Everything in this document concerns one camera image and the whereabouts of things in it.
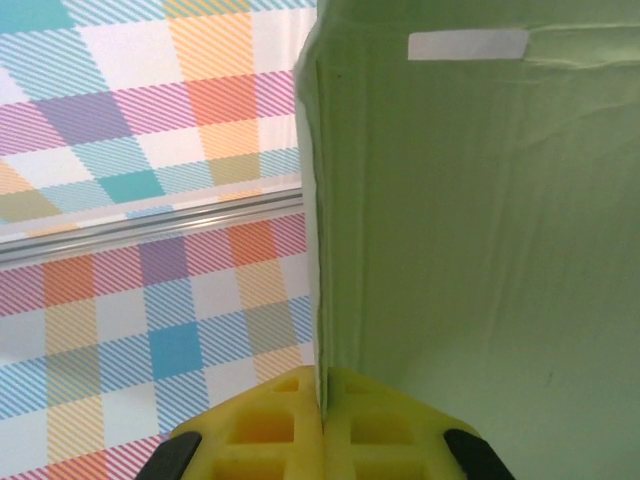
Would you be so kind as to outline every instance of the green cardboard surface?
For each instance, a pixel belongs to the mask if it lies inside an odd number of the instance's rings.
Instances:
[[[640,478],[638,5],[323,7],[297,70],[323,408],[349,367],[518,479]],[[524,58],[407,60],[488,28],[528,30]]]

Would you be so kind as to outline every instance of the white label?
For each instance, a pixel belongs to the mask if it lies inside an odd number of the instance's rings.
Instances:
[[[517,60],[529,42],[526,30],[443,30],[409,35],[409,60]]]

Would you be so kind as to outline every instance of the colorful plaid wall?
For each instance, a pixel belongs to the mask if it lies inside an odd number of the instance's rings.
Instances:
[[[178,423],[313,362],[302,215],[0,271],[0,478],[131,479]]]
[[[314,21],[315,0],[0,2],[0,240],[297,186]]]

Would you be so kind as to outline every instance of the black rubber pad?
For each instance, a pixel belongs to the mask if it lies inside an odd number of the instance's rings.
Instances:
[[[186,432],[158,445],[135,480],[180,480],[202,436]]]
[[[447,430],[444,439],[468,480],[515,480],[483,439],[457,429]]]

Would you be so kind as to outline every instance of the yellow plastic part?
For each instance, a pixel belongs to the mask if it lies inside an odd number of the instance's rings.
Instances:
[[[313,367],[183,423],[202,435],[182,480],[465,480],[444,441],[469,425],[350,370],[329,369],[323,427]]]
[[[465,480],[443,434],[469,425],[355,372],[329,369],[324,422],[331,480]]]
[[[321,480],[313,367],[300,367],[178,426],[202,441],[182,480]]]

